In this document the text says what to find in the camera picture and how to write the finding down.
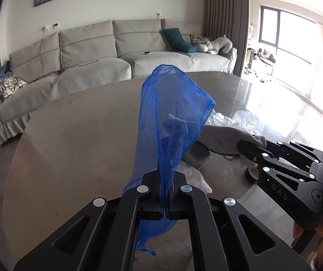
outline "gray tabletop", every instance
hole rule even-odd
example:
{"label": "gray tabletop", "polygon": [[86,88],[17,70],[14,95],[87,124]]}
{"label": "gray tabletop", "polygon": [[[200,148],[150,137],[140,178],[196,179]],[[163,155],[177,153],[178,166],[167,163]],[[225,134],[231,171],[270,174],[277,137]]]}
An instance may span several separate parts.
{"label": "gray tabletop", "polygon": [[[215,111],[232,117],[249,109],[265,123],[272,141],[323,150],[323,115],[275,83],[250,84],[222,72],[189,76],[216,101]],[[99,86],[52,101],[32,115],[4,185],[3,226],[7,244],[21,258],[92,199],[117,198],[129,181],[137,140],[141,86],[136,78]],[[246,163],[213,154],[202,170],[222,199],[244,194]],[[187,222],[151,240],[157,248],[187,232]]]}

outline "sofa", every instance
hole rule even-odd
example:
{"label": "sofa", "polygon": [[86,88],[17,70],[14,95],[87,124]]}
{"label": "sofa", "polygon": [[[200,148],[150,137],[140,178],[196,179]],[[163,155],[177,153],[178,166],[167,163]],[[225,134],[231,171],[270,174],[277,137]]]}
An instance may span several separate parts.
{"label": "sofa", "polygon": [[48,101],[148,76],[160,64],[184,72],[232,73],[236,49],[219,55],[174,52],[162,32],[170,28],[179,28],[189,44],[190,35],[202,35],[200,25],[167,19],[104,21],[53,33],[10,54],[12,73],[29,84],[3,102],[0,98],[0,144],[22,133],[32,113]]}

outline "window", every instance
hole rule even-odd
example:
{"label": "window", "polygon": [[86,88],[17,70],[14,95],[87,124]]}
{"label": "window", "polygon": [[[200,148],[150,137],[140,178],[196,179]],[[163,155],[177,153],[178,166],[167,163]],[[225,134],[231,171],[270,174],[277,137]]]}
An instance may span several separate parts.
{"label": "window", "polygon": [[260,43],[276,57],[272,76],[305,95],[314,74],[316,23],[279,9],[261,10]]}

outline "floral pillow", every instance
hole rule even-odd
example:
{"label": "floral pillow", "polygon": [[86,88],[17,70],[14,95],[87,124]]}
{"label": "floral pillow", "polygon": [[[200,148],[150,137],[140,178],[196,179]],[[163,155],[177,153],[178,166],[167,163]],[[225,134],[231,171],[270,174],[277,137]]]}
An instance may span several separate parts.
{"label": "floral pillow", "polygon": [[190,35],[190,40],[191,40],[193,46],[212,41],[212,39],[210,39],[208,37],[202,37],[202,36],[197,36],[197,35]]}
{"label": "floral pillow", "polygon": [[16,75],[4,78],[0,82],[0,97],[4,101],[28,83]]}

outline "black window frame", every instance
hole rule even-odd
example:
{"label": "black window frame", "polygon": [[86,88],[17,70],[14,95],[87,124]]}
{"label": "black window frame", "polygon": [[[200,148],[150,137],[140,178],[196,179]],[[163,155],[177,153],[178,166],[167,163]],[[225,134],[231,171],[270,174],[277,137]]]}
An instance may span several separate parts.
{"label": "black window frame", "polygon": [[[263,31],[263,13],[264,13],[264,10],[267,9],[267,10],[272,10],[272,11],[276,11],[277,12],[277,33],[276,33],[276,43],[275,44],[272,44],[270,42],[267,42],[267,41],[263,41],[262,40],[262,31]],[[266,44],[266,45],[269,45],[269,46],[272,46],[272,47],[275,47],[276,48],[276,52],[278,49],[282,50],[282,51],[285,51],[293,56],[296,56],[297,58],[300,58],[301,60],[307,62],[308,64],[312,65],[311,62],[307,61],[306,59],[303,59],[301,58],[300,56],[296,55],[296,54],[293,54],[285,49],[282,49],[280,47],[278,47],[278,41],[279,41],[279,29],[280,29],[280,22],[281,22],[281,12],[286,12],[286,13],[289,13],[289,14],[292,14],[292,15],[295,15],[295,16],[298,16],[298,17],[301,17],[305,20],[308,20],[308,21],[311,21],[313,23],[316,23],[315,21],[312,21],[308,18],[305,18],[301,15],[298,15],[298,14],[295,14],[295,13],[291,13],[291,12],[288,12],[288,11],[285,11],[285,10],[280,10],[280,9],[277,9],[277,8],[272,8],[272,7],[267,7],[267,6],[261,6],[260,7],[260,12],[261,12],[261,15],[260,15],[260,37],[259,37],[259,42],[263,43],[263,44]]]}

